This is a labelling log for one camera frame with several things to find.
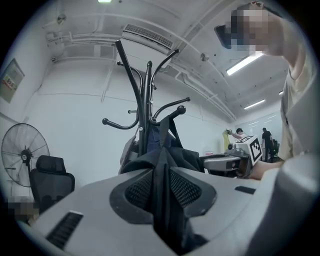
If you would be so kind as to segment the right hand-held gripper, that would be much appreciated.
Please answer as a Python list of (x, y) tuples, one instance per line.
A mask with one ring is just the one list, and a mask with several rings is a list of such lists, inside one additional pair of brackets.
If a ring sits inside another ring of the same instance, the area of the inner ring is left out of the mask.
[(211, 154), (203, 157), (203, 167), (211, 175), (228, 175), (236, 169), (239, 178), (248, 178), (255, 164), (263, 156), (263, 151), (256, 135), (242, 137), (229, 144), (226, 154)]

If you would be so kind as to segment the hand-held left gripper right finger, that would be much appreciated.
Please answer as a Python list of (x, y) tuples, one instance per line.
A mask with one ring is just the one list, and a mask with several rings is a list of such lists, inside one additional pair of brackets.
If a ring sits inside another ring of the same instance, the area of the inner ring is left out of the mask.
[(215, 196), (203, 190), (197, 199), (210, 200), (202, 215), (189, 217), (192, 231), (206, 243), (188, 252), (189, 256), (244, 256), (262, 217), (255, 213), (262, 182), (201, 173), (185, 168), (172, 169), (178, 175), (215, 190)]

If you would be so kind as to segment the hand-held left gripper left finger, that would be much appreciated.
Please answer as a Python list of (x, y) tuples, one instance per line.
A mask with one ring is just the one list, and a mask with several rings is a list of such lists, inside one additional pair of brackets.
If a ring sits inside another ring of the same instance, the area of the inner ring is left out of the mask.
[[(119, 184), (147, 173), (141, 169), (87, 184), (41, 214), (31, 225), (19, 222), (26, 237), (50, 256), (174, 256), (152, 225), (131, 224), (110, 205), (110, 193)], [(82, 218), (60, 249), (46, 238), (68, 213)]]

